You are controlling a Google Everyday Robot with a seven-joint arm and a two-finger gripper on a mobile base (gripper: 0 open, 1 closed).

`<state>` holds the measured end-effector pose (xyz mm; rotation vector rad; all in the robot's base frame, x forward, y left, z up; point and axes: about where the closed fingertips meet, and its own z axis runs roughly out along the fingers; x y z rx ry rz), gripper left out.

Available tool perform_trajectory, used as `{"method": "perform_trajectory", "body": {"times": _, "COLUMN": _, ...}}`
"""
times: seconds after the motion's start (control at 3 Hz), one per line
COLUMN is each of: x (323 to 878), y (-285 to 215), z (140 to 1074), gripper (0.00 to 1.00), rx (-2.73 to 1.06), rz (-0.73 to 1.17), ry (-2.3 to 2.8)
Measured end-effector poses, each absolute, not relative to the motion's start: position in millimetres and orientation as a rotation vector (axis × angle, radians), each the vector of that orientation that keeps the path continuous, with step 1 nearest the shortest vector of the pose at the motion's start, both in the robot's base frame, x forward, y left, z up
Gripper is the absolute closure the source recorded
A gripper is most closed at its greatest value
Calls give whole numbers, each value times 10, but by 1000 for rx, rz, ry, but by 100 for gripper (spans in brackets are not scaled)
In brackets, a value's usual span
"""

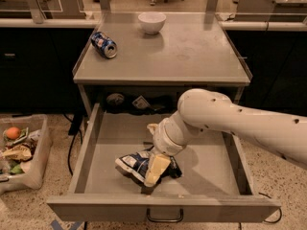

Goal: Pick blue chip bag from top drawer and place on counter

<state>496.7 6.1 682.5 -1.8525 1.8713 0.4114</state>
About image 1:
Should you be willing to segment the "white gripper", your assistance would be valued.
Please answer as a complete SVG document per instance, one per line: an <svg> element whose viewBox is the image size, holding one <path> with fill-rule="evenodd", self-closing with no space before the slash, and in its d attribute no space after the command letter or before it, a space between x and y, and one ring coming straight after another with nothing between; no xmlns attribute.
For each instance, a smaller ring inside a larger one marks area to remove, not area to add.
<svg viewBox="0 0 307 230"><path fill-rule="evenodd" d="M171 162L169 156L175 156L185 149L185 145L179 145L170 138L167 133L169 123L170 119L165 118L159 124L147 125L147 129L153 136L155 149L162 154L151 154L144 181L146 187L153 187L166 171Z"/></svg>

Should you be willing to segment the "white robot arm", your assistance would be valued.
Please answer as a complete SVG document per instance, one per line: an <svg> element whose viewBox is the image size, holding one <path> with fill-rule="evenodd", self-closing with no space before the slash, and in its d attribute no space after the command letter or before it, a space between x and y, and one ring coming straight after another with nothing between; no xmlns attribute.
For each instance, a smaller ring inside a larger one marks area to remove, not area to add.
<svg viewBox="0 0 307 230"><path fill-rule="evenodd" d="M144 181L147 187L156 184L172 156L206 130L233 134L307 169L306 117L239 106L218 92L184 92L177 111L148 129L153 135L153 150Z"/></svg>

